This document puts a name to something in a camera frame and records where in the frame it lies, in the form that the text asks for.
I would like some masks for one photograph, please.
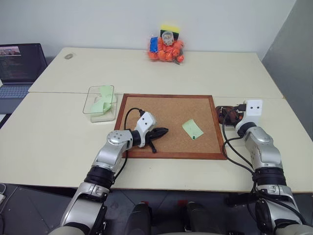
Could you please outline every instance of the gray wall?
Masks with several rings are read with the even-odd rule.
[[[313,0],[297,0],[262,62],[313,140]]]
[[[0,0],[0,44],[146,49],[161,24],[186,50],[253,51],[262,59],[295,0]]]

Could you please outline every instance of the white wall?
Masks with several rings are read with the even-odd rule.
[[[144,49],[162,23],[186,50],[255,51],[262,59],[295,0],[0,0],[0,44]]]

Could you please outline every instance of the black cable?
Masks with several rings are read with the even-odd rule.
[[[273,234],[276,235],[276,230],[277,230],[277,229],[280,229],[280,226],[281,226],[281,225],[284,225],[284,224],[290,225],[291,223],[290,223],[290,222],[287,222],[287,221],[278,223],[278,224],[275,226],[274,230],[273,230]]]
[[[223,120],[222,131],[223,131],[223,135],[224,135],[224,138],[225,138],[225,142],[228,144],[228,146],[229,146],[242,160],[244,160],[250,167],[253,168],[252,164],[251,164],[245,157],[243,157],[240,153],[238,153],[238,152],[234,149],[234,147],[229,143],[229,140],[228,140],[227,137],[226,137],[226,133],[225,133],[225,121],[226,121],[226,118],[228,117],[228,115],[230,114],[230,112],[232,112],[233,110],[235,110],[235,107],[232,108],[231,110],[229,110],[229,111],[227,112],[227,114],[225,115],[224,120]]]
[[[248,212],[249,212],[249,214],[251,215],[252,219],[254,219],[254,221],[257,222],[257,221],[256,221],[256,217],[255,217],[255,215],[252,213],[252,210],[251,210],[251,208],[250,208],[250,196],[254,193],[255,187],[256,187],[256,181],[253,182],[253,186],[252,186],[251,192],[248,194],[248,201],[247,201],[247,203],[246,203],[246,208],[248,209]]]
[[[251,164],[246,158],[244,158],[240,153],[238,153],[238,152],[233,148],[233,146],[229,143],[229,142],[232,141],[232,140],[238,140],[238,139],[241,139],[242,137],[231,138],[231,139],[227,139],[227,137],[226,137],[226,133],[225,133],[225,121],[226,121],[226,118],[228,117],[228,115],[230,114],[230,112],[233,111],[233,110],[235,110],[235,109],[236,109],[236,107],[234,107],[234,108],[232,108],[230,111],[228,111],[227,114],[226,114],[225,117],[224,117],[224,120],[223,120],[222,131],[223,131],[223,136],[224,136],[224,138],[225,138],[225,142],[224,142],[224,144],[223,144],[223,146],[222,146],[222,152],[223,152],[223,155],[224,155],[229,161],[231,161],[232,163],[234,163],[234,164],[236,164],[236,165],[238,165],[238,166],[241,166],[241,167],[243,167],[244,169],[248,170],[248,171],[252,174],[252,176],[253,176],[253,175],[254,175],[254,172],[253,172],[251,169],[249,169],[249,168],[246,167],[245,165],[242,165],[242,164],[240,164],[240,163],[238,163],[238,162],[236,162],[236,161],[230,159],[230,158],[227,156],[226,152],[225,152],[225,145],[228,144],[228,146],[229,146],[240,158],[242,158],[246,163],[249,164],[249,166],[252,167],[252,164]],[[308,225],[308,223],[306,222],[305,218],[304,218],[304,217],[302,216],[302,214],[301,214],[300,212],[298,212],[296,209],[294,209],[294,208],[292,208],[292,207],[286,205],[285,203],[282,203],[282,202],[280,202],[280,201],[277,201],[277,200],[275,200],[275,199],[272,199],[271,197],[268,197],[268,196],[266,196],[266,195],[260,193],[259,191],[256,190],[255,187],[256,187],[256,181],[254,180],[254,181],[253,181],[253,188],[252,188],[252,190],[251,190],[249,196],[253,193],[253,191],[255,191],[255,193],[256,193],[260,198],[264,198],[264,199],[266,199],[266,200],[268,200],[268,201],[274,202],[274,203],[276,203],[276,204],[278,204],[278,205],[280,205],[280,206],[282,206],[282,207],[285,207],[285,208],[289,209],[290,211],[292,211],[293,213],[295,213],[295,214],[299,217],[299,219],[301,220],[302,224]],[[247,209],[248,209],[250,215],[252,216],[252,218],[256,221],[256,218],[255,218],[254,215],[252,214],[252,211],[251,211],[250,206],[249,206],[248,204],[247,204]]]
[[[126,130],[126,122],[127,122],[127,117],[128,117],[128,114],[132,111],[132,110],[138,110],[140,111],[141,109],[139,108],[131,108],[125,115],[125,120],[124,120],[124,130]],[[114,177],[114,181],[117,179],[117,177],[120,175],[120,173],[123,171],[125,165],[126,165],[126,162],[127,162],[127,159],[128,159],[128,150],[125,151],[125,161],[122,165],[122,167],[120,168],[120,170],[118,171],[118,173],[115,175]]]
[[[241,138],[242,138],[242,137],[231,138],[231,139],[228,139],[228,142],[229,142],[229,141],[233,141],[233,140],[238,140],[238,139],[241,139]],[[242,164],[240,164],[240,163],[238,163],[238,162],[236,162],[236,161],[230,159],[230,158],[227,156],[227,154],[226,154],[226,152],[225,152],[225,145],[226,145],[226,144],[227,144],[227,142],[224,142],[223,145],[222,145],[222,152],[223,152],[224,157],[226,157],[227,160],[229,160],[230,162],[232,162],[232,163],[234,163],[234,164],[236,164],[236,165],[238,165],[238,166],[241,166],[242,168],[244,168],[244,169],[246,169],[247,171],[249,171],[252,175],[254,175],[254,172],[253,172],[250,168],[248,168],[247,166],[242,165]]]
[[[302,214],[300,214],[300,212],[298,212],[296,209],[292,208],[291,206],[288,206],[287,204],[283,203],[283,202],[280,202],[280,201],[277,201],[271,197],[268,197],[267,195],[264,195],[263,193],[260,193],[259,191],[256,191],[256,194],[260,197],[260,198],[264,198],[268,201],[271,201],[271,202],[274,202],[282,207],[285,207],[289,210],[291,210],[293,213],[295,213],[299,219],[301,220],[301,223],[304,224],[304,225],[308,225],[305,218],[302,216]]]

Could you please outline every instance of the green sticky note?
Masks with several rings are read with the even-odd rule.
[[[101,99],[105,103],[111,103],[112,102],[112,96],[113,96],[113,86],[102,86],[99,88],[99,91],[101,93]]]
[[[90,109],[92,113],[105,113],[112,105],[113,87],[102,86],[99,88],[99,91],[101,98],[92,105]]]
[[[191,139],[195,140],[203,135],[203,131],[197,126],[193,119],[188,120],[182,125],[183,129],[187,132]]]

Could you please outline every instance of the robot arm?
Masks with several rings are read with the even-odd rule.
[[[303,221],[295,213],[299,209],[286,184],[281,155],[273,144],[273,138],[257,126],[261,113],[262,101],[248,100],[244,117],[235,126],[251,155],[253,180],[257,185],[255,191],[259,196],[255,205],[258,228],[263,233],[275,230],[276,234],[287,234],[285,232],[288,229],[282,227],[292,226],[294,233],[288,234],[296,234],[300,230],[312,233],[312,228],[303,225]]]
[[[146,134],[156,125],[149,112],[142,111],[134,131],[116,130],[107,136],[106,144],[97,154],[85,180],[78,187],[61,219],[61,227],[51,235],[93,235],[105,228],[103,205],[114,184],[114,174],[122,154],[139,145],[145,145]]]

